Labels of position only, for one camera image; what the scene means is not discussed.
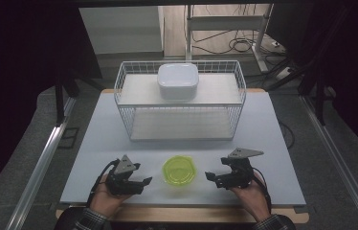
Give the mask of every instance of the hand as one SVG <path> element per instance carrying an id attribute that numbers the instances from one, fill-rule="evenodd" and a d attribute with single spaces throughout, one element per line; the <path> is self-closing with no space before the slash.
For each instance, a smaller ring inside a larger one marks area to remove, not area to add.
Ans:
<path id="1" fill-rule="evenodd" d="M 111 218 L 123 201 L 132 195 L 111 195 L 104 184 L 106 178 L 107 174 L 101 178 L 101 183 L 98 185 L 92 202 L 90 203 L 90 209 Z"/>
<path id="2" fill-rule="evenodd" d="M 262 182 L 258 174 L 255 173 L 255 176 Z M 263 191 L 254 180 L 247 188 L 231 188 L 230 190 L 240 199 L 242 207 L 254 217 L 256 222 L 271 217 Z"/>

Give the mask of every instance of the wire basket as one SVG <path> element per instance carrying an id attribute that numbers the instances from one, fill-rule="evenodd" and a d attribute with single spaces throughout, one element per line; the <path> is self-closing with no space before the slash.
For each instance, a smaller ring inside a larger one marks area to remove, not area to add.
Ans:
<path id="1" fill-rule="evenodd" d="M 190 101 L 164 100 L 159 67 L 167 63 L 197 66 L 199 83 Z M 126 61 L 114 97 L 131 140 L 232 140 L 245 102 L 246 87 L 236 60 Z"/>

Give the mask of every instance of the green bowl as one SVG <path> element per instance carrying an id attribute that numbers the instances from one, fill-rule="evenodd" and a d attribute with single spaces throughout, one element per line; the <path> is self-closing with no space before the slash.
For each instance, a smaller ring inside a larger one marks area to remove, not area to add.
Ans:
<path id="1" fill-rule="evenodd" d="M 182 155 L 169 158 L 164 164 L 163 172 L 165 181 L 175 186 L 189 184 L 196 176 L 193 160 L 189 156 Z"/>

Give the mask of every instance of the plaid sleeve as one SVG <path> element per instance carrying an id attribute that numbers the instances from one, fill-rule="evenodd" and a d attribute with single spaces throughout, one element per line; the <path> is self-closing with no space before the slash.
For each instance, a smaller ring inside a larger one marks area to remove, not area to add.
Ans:
<path id="1" fill-rule="evenodd" d="M 270 218 L 261 221 L 254 225 L 254 230 L 287 230 L 287 225 L 283 223 L 278 215 L 273 215 Z"/>
<path id="2" fill-rule="evenodd" d="M 75 223 L 74 230 L 98 230 L 101 229 L 107 217 L 98 214 L 89 208 L 83 210 L 83 218 Z"/>

